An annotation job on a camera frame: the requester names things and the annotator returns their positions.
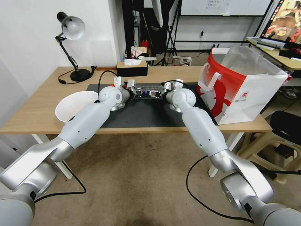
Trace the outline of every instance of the tissue box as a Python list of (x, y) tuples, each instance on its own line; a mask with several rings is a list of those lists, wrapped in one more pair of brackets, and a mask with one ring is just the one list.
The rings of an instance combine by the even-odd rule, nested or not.
[(125, 66), (124, 62), (118, 62), (116, 65), (117, 74), (122, 77), (146, 76), (147, 68), (146, 61), (141, 61), (140, 65), (134, 66)]

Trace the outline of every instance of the lamp shade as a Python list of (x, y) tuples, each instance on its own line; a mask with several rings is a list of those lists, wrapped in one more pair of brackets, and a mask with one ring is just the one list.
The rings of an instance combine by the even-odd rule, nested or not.
[(56, 17), (61, 22), (63, 34), (67, 39), (77, 40), (82, 37), (86, 27), (81, 19), (67, 16), (67, 14), (63, 12), (59, 12)]

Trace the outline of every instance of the desk lamp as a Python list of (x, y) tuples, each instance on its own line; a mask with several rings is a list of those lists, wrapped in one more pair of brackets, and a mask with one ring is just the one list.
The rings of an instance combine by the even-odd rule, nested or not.
[(71, 80), (75, 82), (81, 82), (89, 79), (92, 76), (92, 73), (86, 69), (78, 69), (78, 64), (68, 54), (68, 52), (66, 51), (62, 43), (65, 39), (69, 39), (69, 40), (80, 39), (84, 34), (86, 28), (84, 22), (77, 17), (68, 16), (66, 13), (63, 12), (59, 12), (56, 17), (62, 24), (62, 33), (56, 36), (55, 39), (60, 44), (63, 51), (67, 55), (68, 60), (74, 67), (74, 72), (72, 72), (70, 75)]

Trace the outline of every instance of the black lamp base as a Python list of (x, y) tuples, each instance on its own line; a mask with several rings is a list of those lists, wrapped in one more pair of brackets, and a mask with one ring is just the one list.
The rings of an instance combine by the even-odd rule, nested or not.
[(87, 69), (79, 69), (71, 73), (70, 78), (74, 82), (82, 82), (91, 78), (91, 72)]

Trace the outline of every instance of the lamp arm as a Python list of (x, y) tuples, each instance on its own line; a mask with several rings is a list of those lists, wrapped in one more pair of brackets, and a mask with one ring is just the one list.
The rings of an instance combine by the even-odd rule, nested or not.
[(70, 63), (72, 64), (72, 66), (74, 67), (74, 70), (76, 72), (78, 72), (78, 65), (76, 63), (76, 61), (68, 54), (67, 50), (65, 49), (65, 47), (63, 46), (63, 41), (67, 38), (62, 37), (63, 33), (60, 33), (58, 36), (55, 37), (56, 41), (59, 43), (59, 45), (61, 46), (61, 48), (63, 49), (64, 53), (67, 55), (68, 60), (70, 61)]

